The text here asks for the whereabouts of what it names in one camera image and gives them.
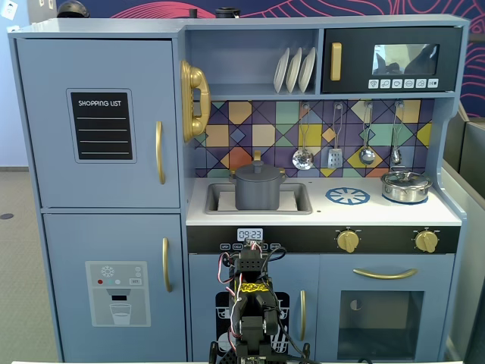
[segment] pot lid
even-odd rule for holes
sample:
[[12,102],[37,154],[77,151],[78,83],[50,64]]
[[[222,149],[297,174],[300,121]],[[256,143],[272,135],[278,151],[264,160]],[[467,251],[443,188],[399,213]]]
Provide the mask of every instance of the pot lid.
[[426,188],[433,184],[428,177],[410,171],[389,172],[384,174],[381,180],[388,186],[402,189]]
[[236,170],[236,177],[248,182],[265,182],[280,176],[279,168],[273,165],[266,165],[263,161],[252,161],[250,165],[243,165]]

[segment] gray pot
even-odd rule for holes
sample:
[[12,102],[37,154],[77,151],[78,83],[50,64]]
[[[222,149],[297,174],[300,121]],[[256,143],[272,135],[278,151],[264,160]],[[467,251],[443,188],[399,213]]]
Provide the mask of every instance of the gray pot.
[[236,185],[236,209],[278,210],[280,185],[286,180],[284,170],[263,161],[237,168],[230,181]]
[[433,182],[428,177],[410,171],[394,171],[383,174],[382,194],[396,202],[416,203],[427,198]]

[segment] play kitchen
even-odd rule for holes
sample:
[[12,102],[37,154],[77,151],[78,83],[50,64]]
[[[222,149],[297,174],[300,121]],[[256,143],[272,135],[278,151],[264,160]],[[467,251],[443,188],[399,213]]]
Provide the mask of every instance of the play kitchen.
[[59,359],[224,355],[223,257],[252,239],[287,251],[275,352],[444,360],[467,20],[64,21],[9,34]]

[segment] cabinet door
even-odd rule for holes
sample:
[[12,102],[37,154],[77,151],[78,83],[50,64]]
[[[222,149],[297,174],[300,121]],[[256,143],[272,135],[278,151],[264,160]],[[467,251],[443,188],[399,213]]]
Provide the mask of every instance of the cabinet door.
[[322,255],[317,361],[436,362],[454,257]]
[[[220,355],[230,349],[227,329],[230,327],[229,294],[224,285],[217,281],[217,255],[191,255],[190,267],[190,305],[192,315],[192,354],[193,360],[208,360],[209,345],[218,341]],[[314,357],[318,285],[318,255],[291,254],[268,266],[273,286],[282,309],[281,321],[289,335],[300,349],[304,343],[311,345]],[[227,268],[221,277],[227,278]],[[302,307],[301,292],[305,291],[306,307]],[[306,328],[303,340],[302,310],[306,311]],[[280,333],[272,338],[273,348],[278,352],[298,355],[291,344]]]
[[180,206],[170,41],[19,39],[18,52],[42,206]]
[[64,361],[186,361],[179,215],[44,221]]

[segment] stainless steel pot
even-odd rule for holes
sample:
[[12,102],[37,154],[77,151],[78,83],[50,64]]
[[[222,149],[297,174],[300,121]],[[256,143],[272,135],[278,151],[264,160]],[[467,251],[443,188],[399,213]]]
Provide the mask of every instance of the stainless steel pot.
[[410,171],[391,171],[385,173],[380,180],[384,197],[404,203],[424,201],[433,184],[428,177]]

